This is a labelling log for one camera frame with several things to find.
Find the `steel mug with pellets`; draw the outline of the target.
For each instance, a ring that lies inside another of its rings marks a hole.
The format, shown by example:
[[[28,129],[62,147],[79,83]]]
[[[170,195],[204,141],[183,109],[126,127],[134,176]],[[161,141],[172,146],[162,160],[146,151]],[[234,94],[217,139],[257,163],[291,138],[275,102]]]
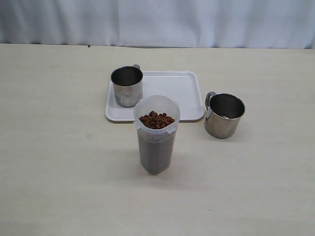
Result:
[[[123,66],[111,73],[114,97],[122,107],[134,107],[143,98],[143,72],[138,64]]]
[[[205,106],[206,131],[219,139],[230,138],[245,113],[244,102],[232,94],[211,91],[206,95]]]

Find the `white curtain backdrop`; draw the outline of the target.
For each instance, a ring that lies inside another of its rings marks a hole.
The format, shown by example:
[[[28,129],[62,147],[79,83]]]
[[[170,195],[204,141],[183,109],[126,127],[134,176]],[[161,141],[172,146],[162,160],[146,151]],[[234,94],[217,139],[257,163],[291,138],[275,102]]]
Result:
[[[3,0],[2,43],[127,47],[315,46],[312,0]]]

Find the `clear plastic pitcher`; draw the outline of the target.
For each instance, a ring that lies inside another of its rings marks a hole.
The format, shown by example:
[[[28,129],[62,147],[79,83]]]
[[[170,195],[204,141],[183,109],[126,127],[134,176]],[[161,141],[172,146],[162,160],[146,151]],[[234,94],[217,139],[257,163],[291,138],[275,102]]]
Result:
[[[180,121],[179,106],[166,96],[143,98],[133,110],[140,163],[151,175],[165,171],[171,163]]]

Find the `white plastic tray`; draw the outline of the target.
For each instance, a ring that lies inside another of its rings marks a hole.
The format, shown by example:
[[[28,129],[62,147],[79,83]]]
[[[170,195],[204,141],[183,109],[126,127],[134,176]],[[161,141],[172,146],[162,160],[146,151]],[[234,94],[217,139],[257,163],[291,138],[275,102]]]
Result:
[[[143,96],[163,95],[180,108],[180,121],[198,121],[204,116],[204,104],[197,76],[191,71],[143,71]],[[134,122],[133,108],[116,103],[112,82],[109,82],[105,116],[111,122]]]

